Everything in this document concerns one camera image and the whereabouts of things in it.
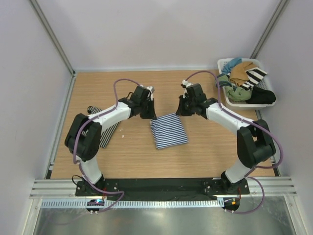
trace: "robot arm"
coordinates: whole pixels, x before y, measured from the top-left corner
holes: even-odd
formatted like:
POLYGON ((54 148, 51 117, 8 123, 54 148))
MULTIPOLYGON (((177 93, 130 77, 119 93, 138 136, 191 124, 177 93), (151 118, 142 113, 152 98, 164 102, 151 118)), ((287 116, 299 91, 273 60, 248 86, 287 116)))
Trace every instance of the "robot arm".
POLYGON ((76 159, 79 160, 80 167, 85 176, 88 177, 91 183, 97 188, 102 188, 104 182, 104 177, 98 167, 96 159, 101 134, 116 123, 127 120, 138 114, 140 114, 143 119, 156 118, 153 92, 153 87, 145 88, 137 86, 129 99, 125 97, 118 101, 116 109, 114 109, 115 105, 113 105, 96 114, 88 116, 78 114, 75 117, 65 140, 65 145, 69 148, 71 153, 73 153, 77 133, 81 126, 89 119, 98 117, 91 121, 80 135, 76 155, 76 159))
POLYGON ((272 138, 256 129, 254 126, 242 122, 243 119, 268 129, 264 120, 254 121, 244 118, 239 114, 219 106, 214 98, 207 99, 200 84, 182 82, 185 92, 179 97, 179 108, 176 112, 180 116, 200 115, 212 120, 237 136, 237 162, 222 173, 221 178, 224 188, 236 188, 258 163, 267 160, 276 152, 272 138))

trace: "pile of clothes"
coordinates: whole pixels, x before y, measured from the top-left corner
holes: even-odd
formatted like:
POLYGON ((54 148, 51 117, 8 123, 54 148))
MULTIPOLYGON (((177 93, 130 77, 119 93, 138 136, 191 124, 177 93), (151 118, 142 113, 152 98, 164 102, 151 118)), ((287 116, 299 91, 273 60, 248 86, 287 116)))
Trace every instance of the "pile of clothes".
POLYGON ((275 94, 257 87, 266 75, 267 72, 253 62, 242 62, 241 57, 236 57, 224 66, 218 80, 220 87, 225 87, 225 95, 233 101, 272 104, 276 101, 275 94))

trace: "white wall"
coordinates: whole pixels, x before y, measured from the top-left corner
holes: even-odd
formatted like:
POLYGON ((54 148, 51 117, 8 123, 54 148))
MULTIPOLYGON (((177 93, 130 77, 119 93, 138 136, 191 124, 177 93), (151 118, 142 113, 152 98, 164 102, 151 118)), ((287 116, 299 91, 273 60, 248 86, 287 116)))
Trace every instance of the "white wall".
POLYGON ((0 229, 14 235, 44 176, 70 74, 28 1, 1 1, 0 35, 0 229))
POLYGON ((249 57, 279 0, 38 0, 77 70, 211 68, 249 57))
POLYGON ((283 145, 285 159, 280 170, 292 177, 310 224, 313 221, 312 9, 312 1, 291 1, 258 56, 270 74, 277 96, 276 105, 264 109, 262 116, 283 145))

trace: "striped cloth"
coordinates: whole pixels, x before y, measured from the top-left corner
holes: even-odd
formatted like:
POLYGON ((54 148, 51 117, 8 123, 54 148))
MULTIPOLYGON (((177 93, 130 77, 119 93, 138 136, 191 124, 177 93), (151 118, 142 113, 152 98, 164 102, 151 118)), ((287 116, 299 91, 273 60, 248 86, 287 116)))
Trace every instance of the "striped cloth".
POLYGON ((250 90, 254 86, 258 85, 259 82, 267 75, 267 72, 260 68, 253 68, 246 71, 246 74, 248 75, 249 81, 242 84, 240 87, 244 88, 245 90, 250 90))
MULTIPOLYGON (((102 110, 103 109, 99 109, 99 108, 94 107, 94 106, 89 106, 87 109, 87 112, 89 114, 96 114, 96 113, 101 112, 102 110)), ((114 124, 113 126, 110 126, 108 129, 106 129, 104 132, 101 133, 101 138, 100 138, 100 147, 101 148, 105 148, 108 145, 114 131, 117 129, 117 127, 120 123, 121 122, 118 122, 118 123, 114 124)))
POLYGON ((151 120, 151 131, 156 148, 162 149, 173 145, 188 143, 188 138, 179 116, 175 113, 151 120))

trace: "green cloth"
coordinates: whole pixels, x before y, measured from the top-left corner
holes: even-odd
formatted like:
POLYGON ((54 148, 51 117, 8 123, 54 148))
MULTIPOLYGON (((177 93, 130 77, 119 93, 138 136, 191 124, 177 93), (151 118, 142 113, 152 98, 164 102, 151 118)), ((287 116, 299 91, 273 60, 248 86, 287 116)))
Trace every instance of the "green cloth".
MULTIPOLYGON (((222 82, 222 81, 229 82, 229 79, 226 75, 219 77, 218 80, 219 82, 222 82)), ((247 91, 242 87, 225 86, 224 88, 225 88, 225 95, 233 101, 245 101, 245 100, 250 99, 252 95, 252 90, 247 91)))

